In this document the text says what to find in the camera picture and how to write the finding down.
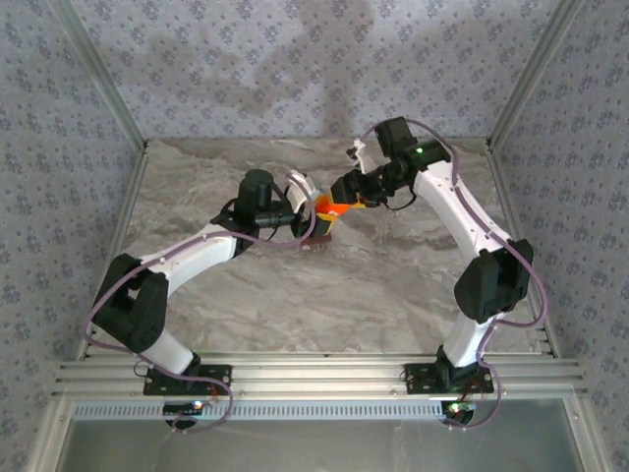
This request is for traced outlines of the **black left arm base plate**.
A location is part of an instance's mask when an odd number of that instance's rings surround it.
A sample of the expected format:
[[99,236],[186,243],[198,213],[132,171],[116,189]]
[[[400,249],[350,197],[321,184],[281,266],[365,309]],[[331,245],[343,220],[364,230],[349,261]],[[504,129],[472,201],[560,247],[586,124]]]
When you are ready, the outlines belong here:
[[194,377],[193,381],[179,380],[167,376],[156,369],[149,369],[144,375],[143,394],[147,396],[208,396],[227,395],[222,384],[199,381],[199,378],[212,379],[231,385],[232,367],[219,364],[199,364],[187,369],[183,376]]

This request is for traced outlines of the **aluminium bottom frame bar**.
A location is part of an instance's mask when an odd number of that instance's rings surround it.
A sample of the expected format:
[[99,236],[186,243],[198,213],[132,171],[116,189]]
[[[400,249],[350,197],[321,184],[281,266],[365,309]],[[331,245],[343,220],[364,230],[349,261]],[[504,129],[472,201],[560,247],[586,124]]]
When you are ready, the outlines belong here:
[[615,472],[590,399],[572,395],[564,407],[584,471]]
[[57,398],[49,402],[39,423],[25,472],[56,471],[73,412],[73,400]]

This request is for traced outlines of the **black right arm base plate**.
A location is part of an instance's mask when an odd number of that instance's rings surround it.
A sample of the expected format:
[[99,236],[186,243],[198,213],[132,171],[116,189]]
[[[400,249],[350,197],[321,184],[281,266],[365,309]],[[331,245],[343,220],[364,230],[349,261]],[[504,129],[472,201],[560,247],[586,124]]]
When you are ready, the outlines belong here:
[[464,368],[449,367],[441,361],[405,364],[401,379],[406,384],[408,394],[494,392],[492,374],[477,363]]

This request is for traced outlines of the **floral patterned backdrop cloth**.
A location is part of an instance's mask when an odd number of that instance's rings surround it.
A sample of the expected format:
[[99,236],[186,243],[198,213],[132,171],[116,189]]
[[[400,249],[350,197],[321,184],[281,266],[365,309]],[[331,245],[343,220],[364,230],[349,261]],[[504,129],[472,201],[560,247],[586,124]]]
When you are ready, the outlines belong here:
[[[144,138],[488,137],[557,0],[71,0]],[[0,472],[24,472],[138,150],[46,0],[0,0]],[[629,472],[629,0],[585,0],[496,151]]]

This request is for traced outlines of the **aluminium side rail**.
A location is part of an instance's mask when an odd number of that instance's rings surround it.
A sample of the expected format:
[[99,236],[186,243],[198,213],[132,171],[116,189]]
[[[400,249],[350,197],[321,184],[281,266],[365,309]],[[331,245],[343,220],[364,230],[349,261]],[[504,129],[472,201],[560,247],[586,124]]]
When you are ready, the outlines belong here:
[[111,239],[111,244],[109,245],[109,248],[107,250],[105,263],[95,285],[94,297],[92,302],[96,301],[96,296],[98,295],[98,291],[102,285],[102,282],[104,281],[111,261],[120,253],[123,246],[124,238],[127,234],[127,228],[133,214],[135,202],[143,181],[143,176],[147,165],[146,149],[148,148],[148,143],[149,140],[143,141],[139,149],[131,180],[129,182],[123,204],[117,218],[115,230]]
[[[489,168],[510,234],[515,239],[523,239],[526,237],[525,231],[517,212],[515,200],[510,192],[502,164],[491,147],[487,147],[487,150]],[[533,277],[530,279],[530,288],[528,290],[527,300],[530,306],[532,318],[536,319],[542,313],[543,297]],[[556,336],[553,331],[553,327],[548,322],[549,313],[546,313],[546,318],[543,323],[537,324],[533,328],[536,337],[534,346],[544,355],[561,358],[562,354],[560,348],[556,345]]]

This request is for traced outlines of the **small controller board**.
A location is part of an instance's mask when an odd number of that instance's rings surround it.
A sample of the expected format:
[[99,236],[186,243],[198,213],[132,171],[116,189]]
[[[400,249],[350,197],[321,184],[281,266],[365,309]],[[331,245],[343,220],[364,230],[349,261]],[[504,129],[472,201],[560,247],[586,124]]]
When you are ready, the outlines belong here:
[[162,407],[164,416],[199,416],[203,413],[205,403],[201,400],[166,401]]
[[456,419],[457,417],[473,414],[476,411],[477,404],[459,400],[442,401],[441,408],[447,418]]

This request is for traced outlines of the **grey metal sheet panel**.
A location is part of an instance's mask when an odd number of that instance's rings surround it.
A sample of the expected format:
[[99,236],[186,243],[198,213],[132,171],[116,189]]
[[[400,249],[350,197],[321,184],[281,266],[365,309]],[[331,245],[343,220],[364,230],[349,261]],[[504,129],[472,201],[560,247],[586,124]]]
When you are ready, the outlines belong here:
[[496,424],[232,422],[197,435],[156,421],[78,422],[55,472],[585,472],[562,433]]

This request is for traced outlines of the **orange pill bottle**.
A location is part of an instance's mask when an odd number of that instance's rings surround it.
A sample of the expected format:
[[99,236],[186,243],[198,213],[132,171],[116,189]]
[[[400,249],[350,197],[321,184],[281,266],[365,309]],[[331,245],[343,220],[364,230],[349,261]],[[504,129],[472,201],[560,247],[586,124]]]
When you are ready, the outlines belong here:
[[340,217],[337,214],[337,207],[333,205],[332,197],[329,194],[327,195],[329,197],[329,202],[330,202],[329,208],[328,209],[315,209],[315,212],[317,215],[332,215],[336,220],[338,217]]

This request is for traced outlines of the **aluminium mounting rail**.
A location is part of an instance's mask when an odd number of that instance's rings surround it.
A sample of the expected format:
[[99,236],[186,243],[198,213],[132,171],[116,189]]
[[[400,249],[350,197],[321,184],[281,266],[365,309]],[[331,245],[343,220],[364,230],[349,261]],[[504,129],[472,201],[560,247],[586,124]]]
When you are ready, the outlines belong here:
[[[508,399],[561,398],[587,391],[579,363],[544,354],[487,356]],[[239,399],[393,399],[403,397],[403,368],[432,362],[427,355],[385,353],[212,353],[210,365],[232,368]],[[94,349],[64,362],[52,393],[73,399],[126,399],[142,394],[141,366],[132,357]]]

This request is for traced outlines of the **aluminium corner post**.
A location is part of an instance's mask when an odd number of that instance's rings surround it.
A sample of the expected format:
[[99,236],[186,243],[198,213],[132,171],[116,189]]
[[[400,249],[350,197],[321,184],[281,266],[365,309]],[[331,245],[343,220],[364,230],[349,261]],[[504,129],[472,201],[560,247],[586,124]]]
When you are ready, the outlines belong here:
[[46,0],[122,132],[136,150],[145,139],[71,0]]
[[487,145],[491,151],[503,146],[584,2],[585,0],[557,0],[487,137]]

